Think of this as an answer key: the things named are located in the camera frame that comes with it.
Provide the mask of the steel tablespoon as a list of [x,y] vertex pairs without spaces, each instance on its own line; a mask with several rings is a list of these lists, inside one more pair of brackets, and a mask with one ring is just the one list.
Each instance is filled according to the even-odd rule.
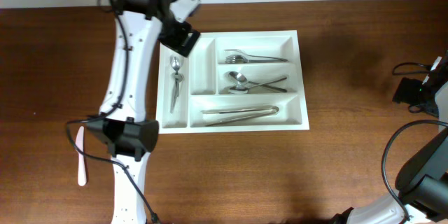
[[[241,78],[241,79],[243,79],[243,78],[246,78],[242,73],[239,73],[239,72],[236,72],[236,71],[230,71],[230,72],[228,72],[227,74],[230,74],[231,76],[236,76],[236,77],[238,77],[238,78]],[[252,86],[253,85],[253,82],[251,82],[251,81],[249,81],[249,83],[248,84],[245,84],[245,86],[246,87],[250,87],[250,86]]]
[[251,88],[257,88],[257,87],[267,88],[269,90],[273,90],[276,92],[287,92],[287,90],[284,88],[271,86],[272,83],[277,83],[277,82],[286,80],[288,78],[287,76],[273,80],[268,83],[262,83],[262,84],[253,83],[253,85],[250,87],[245,86],[245,84],[249,83],[249,81],[246,78],[241,79],[236,76],[231,76],[230,74],[228,74],[227,77],[235,84],[235,86],[233,86],[229,89],[229,92],[231,94],[236,94],[236,95],[247,94]]

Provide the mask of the pink plastic knife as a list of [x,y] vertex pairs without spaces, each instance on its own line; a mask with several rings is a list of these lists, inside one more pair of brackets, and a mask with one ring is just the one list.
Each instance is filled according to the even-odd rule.
[[[76,135],[76,146],[80,151],[84,148],[84,126],[80,126]],[[78,185],[85,186],[87,184],[87,172],[85,167],[85,158],[82,154],[78,154]]]

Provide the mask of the small steel spoon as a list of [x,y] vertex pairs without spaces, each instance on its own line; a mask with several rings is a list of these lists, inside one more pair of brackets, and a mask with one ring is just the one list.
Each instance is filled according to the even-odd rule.
[[174,70],[174,73],[179,73],[179,70],[182,67],[182,62],[177,56],[172,55],[170,57],[170,64],[172,69]]
[[179,97],[180,84],[183,81],[183,75],[180,73],[173,73],[172,77],[174,78],[174,89],[173,89],[173,94],[172,94],[172,98],[171,98],[170,113],[174,112],[174,109],[176,106],[176,100]]

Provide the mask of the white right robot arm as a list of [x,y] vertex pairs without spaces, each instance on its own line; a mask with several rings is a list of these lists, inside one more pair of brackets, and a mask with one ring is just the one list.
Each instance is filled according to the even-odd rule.
[[[331,223],[429,223],[447,219],[447,74],[428,76],[417,93],[428,94],[435,102],[437,119],[416,120],[397,129],[381,158],[381,175],[388,193],[367,206],[334,215]],[[389,150],[400,133],[417,125],[437,125],[439,133],[406,161],[392,188],[386,175]]]

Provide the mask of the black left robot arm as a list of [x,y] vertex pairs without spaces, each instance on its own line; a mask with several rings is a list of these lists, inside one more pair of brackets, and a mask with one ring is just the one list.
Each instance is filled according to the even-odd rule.
[[84,125],[103,144],[113,165],[112,223],[159,223],[144,196],[146,166],[160,125],[146,117],[146,86],[153,50],[161,43],[188,57],[200,33],[187,19],[200,0],[109,0],[116,27],[107,92],[96,116]]

